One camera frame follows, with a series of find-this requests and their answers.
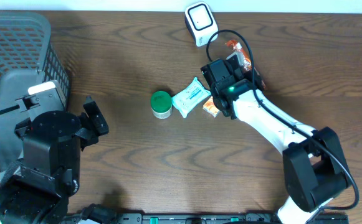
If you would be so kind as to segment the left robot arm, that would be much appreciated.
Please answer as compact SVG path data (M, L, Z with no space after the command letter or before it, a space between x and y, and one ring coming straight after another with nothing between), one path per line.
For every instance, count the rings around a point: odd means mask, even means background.
M28 118L16 124L23 157L15 160L0 182L0 223L62 223L69 198L79 188L80 153L109 132L95 100L87 96L75 115L53 106L36 113L42 93L20 98Z

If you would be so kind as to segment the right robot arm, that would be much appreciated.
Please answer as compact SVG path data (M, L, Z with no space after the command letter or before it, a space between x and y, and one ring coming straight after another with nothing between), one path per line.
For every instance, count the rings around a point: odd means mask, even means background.
M338 135L317 130L276 107L264 96L256 70L236 55L201 67L215 106L224 116L252 126L282 155L288 199L278 210L281 223L308 223L352 185Z

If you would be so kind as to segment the small orange carton box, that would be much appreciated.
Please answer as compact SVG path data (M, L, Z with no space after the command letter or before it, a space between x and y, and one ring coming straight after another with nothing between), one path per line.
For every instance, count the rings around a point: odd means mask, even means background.
M213 97L210 96L203 104L203 110L212 115L214 118L221 112L214 104Z

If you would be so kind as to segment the light blue wipes pack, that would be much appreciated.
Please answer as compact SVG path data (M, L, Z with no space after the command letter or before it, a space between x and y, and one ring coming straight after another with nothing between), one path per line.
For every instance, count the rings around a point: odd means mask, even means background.
M196 105L209 96L211 96L211 92L204 88L197 77L194 77L191 84L173 96L171 100L181 116L186 118Z

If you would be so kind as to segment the red Top snack bar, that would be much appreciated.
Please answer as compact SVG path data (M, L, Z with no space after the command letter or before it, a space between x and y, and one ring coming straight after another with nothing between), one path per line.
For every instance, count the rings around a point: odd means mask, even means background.
M238 66L242 67L242 73L247 74L247 78L252 80L252 65L250 57L247 55L246 51L243 49L240 42L235 39L229 40L225 43L225 45L232 49L233 53L226 57L226 60L235 61L234 64L238 64ZM255 72L255 84L257 88L261 91L266 89L266 85L260 76L260 73L256 68L254 68Z

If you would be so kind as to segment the green lid jar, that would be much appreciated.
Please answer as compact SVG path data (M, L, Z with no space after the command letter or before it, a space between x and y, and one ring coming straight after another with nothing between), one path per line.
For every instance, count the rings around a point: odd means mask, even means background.
M152 94L150 105L153 115L158 119L166 119L172 113L172 99L165 91L156 91Z

